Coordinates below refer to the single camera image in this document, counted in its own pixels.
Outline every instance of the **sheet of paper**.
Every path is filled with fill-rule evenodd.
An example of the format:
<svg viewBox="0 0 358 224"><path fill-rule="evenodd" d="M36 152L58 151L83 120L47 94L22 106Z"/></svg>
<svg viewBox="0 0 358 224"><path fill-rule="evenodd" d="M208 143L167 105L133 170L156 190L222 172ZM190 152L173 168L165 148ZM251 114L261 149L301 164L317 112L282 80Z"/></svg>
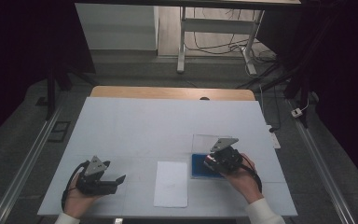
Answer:
<svg viewBox="0 0 358 224"><path fill-rule="evenodd" d="M154 206L187 207L187 164L185 162L158 162Z"/></svg>

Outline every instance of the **metal rail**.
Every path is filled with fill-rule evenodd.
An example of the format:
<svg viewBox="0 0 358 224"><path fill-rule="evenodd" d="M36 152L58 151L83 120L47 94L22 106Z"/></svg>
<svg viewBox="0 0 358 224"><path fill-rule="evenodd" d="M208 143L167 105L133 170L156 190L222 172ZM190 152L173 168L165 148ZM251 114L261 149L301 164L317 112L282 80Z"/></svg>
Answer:
<svg viewBox="0 0 358 224"><path fill-rule="evenodd" d="M4 196L2 197L0 201L0 224L6 222L8 215L11 212L11 209L17 201L21 190L28 179L29 174L31 173L34 164L36 163L36 160L39 157L40 152L42 151L43 146L48 140L48 135L51 132L55 121L57 120L58 116L62 111L62 105L65 102L67 95L67 92L60 93L57 103L57 109L51 116L50 120L47 120L43 125L39 135L34 141L34 144L32 145L30 151L25 157L25 160L22 162L19 171L16 173Z"/></svg>
<svg viewBox="0 0 358 224"><path fill-rule="evenodd" d="M295 109L290 103L290 101L286 101L286 102L290 110ZM341 219L341 222L345 224L356 223L353 218L353 215L351 214L351 210L348 207L348 204L342 195L341 190L339 189L336 182L334 181L334 178L332 177L319 148L316 146L315 141L313 140L313 137L310 134L310 131L304 128L304 126L302 125L299 119L296 119L296 126L310 153L310 157L312 158L312 161L315 164L316 170L318 171L319 176L321 177L322 182L324 183L324 187L326 191L330 194L330 197L332 198L333 205L337 210L337 214Z"/></svg>

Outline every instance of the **wall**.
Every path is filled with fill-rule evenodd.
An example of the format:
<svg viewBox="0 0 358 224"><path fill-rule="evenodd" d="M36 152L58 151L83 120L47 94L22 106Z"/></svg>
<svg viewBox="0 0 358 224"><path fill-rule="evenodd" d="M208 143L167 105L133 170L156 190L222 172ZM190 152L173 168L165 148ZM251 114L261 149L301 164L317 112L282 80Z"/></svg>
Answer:
<svg viewBox="0 0 358 224"><path fill-rule="evenodd" d="M158 47L158 7L76 4L89 49Z"/></svg>

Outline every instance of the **white sleeve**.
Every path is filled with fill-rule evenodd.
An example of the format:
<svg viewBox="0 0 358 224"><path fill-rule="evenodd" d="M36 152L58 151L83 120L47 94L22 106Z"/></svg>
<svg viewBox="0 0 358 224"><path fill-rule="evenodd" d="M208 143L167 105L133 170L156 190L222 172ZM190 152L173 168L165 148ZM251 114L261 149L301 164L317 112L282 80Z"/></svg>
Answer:
<svg viewBox="0 0 358 224"><path fill-rule="evenodd" d="M61 213L55 224L78 224L80 222L80 219L74 218L74 217L70 217L68 215L66 215L65 213Z"/></svg>
<svg viewBox="0 0 358 224"><path fill-rule="evenodd" d="M264 198L249 204L245 211L252 224L284 224L283 218L272 212Z"/></svg>

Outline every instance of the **white table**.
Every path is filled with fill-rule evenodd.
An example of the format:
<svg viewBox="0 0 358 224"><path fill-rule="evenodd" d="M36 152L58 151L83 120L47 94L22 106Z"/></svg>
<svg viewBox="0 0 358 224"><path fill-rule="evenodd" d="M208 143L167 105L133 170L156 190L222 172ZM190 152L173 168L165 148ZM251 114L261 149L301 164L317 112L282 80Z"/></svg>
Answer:
<svg viewBox="0 0 358 224"><path fill-rule="evenodd" d="M246 217L246 201L225 180L188 179L186 208L153 205L158 161L187 162L190 173L194 134L239 138L233 146L255 162L272 210L296 216L258 102L100 97L84 104L38 215L57 216L62 211L60 199L71 173L97 155L111 161L102 180L127 177L115 195L102 197L87 216Z"/></svg>

